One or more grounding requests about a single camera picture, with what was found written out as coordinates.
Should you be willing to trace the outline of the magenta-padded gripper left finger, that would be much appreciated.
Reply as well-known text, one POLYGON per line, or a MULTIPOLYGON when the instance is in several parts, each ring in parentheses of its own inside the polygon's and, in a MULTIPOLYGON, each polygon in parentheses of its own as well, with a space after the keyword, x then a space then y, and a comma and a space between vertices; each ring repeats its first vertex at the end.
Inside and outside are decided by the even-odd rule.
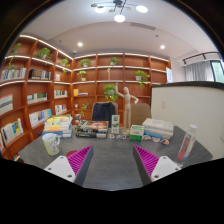
POLYGON ((94 148, 90 145, 71 153, 68 157, 57 157, 45 171, 82 186, 93 155, 94 148))

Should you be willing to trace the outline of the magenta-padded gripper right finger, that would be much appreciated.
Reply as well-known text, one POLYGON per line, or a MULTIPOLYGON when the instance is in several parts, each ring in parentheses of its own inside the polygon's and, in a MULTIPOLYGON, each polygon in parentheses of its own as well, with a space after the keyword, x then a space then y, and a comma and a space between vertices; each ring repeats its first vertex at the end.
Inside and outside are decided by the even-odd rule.
POLYGON ((180 170, 180 167, 169 157, 158 157, 138 145, 133 147, 133 156, 143 185, 148 185, 180 170))

